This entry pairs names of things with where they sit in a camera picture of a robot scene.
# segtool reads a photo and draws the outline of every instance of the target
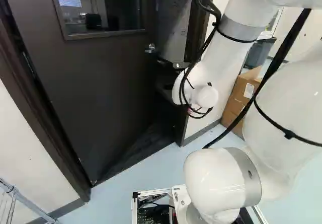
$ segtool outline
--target robotic arm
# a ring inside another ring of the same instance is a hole
[[[220,117],[247,51],[278,6],[322,8],[322,0],[230,0],[209,47],[191,70],[189,83],[184,83],[189,103],[214,107]],[[279,70],[257,97],[271,119],[315,142],[322,142],[321,50],[320,44],[299,62]],[[173,87],[176,104],[183,74]],[[246,115],[243,133],[247,143],[243,150],[206,149],[187,157],[184,171],[192,201],[187,223],[232,223],[240,207],[287,194],[301,167],[321,149],[286,138],[254,106]],[[200,218],[189,218],[191,213]]]

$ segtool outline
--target baseboard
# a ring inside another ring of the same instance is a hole
[[[219,118],[218,120],[214,121],[213,123],[209,124],[208,126],[204,127],[203,129],[201,129],[200,131],[192,134],[191,136],[185,138],[185,140],[183,140],[183,144],[180,147],[184,147],[187,144],[191,143],[193,140],[195,140],[196,138],[200,137],[201,135],[203,135],[205,132],[209,131],[210,129],[214,128],[215,126],[217,126],[221,121],[221,118]]]
[[[85,204],[85,202],[83,202],[80,198],[65,205],[62,206],[61,208],[52,211],[51,213],[49,213],[49,215],[54,218],[60,218],[63,215],[66,215],[67,213],[70,213],[73,210],[76,210],[77,208],[83,206]],[[27,224],[45,224],[47,223],[47,221],[45,221],[43,218],[37,218],[35,220],[32,220],[31,222],[27,223]]]

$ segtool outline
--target door window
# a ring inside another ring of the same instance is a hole
[[[54,0],[65,36],[108,36],[144,29],[142,0]]]

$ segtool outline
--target door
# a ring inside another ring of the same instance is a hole
[[[37,74],[94,184],[150,122],[155,0],[8,0]]]

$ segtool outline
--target floor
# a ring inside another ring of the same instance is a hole
[[[270,60],[263,66],[267,69]],[[170,188],[184,184],[183,163],[189,153],[201,149],[224,131],[216,126],[185,147],[175,143],[147,159],[96,186],[91,201],[81,208],[61,217],[62,224],[130,224],[131,195],[133,191]],[[229,133],[214,147],[242,147],[243,140]],[[322,223],[322,155],[309,162],[298,174],[290,193],[281,200],[260,204],[270,224]],[[256,217],[250,213],[255,224]]]
[[[91,201],[63,216],[62,224],[131,223],[133,191],[171,188],[184,184],[183,163],[189,153],[201,149],[224,131],[221,125],[200,136],[185,147],[175,143],[105,181],[92,189]],[[229,134],[216,147],[242,147],[244,141]]]

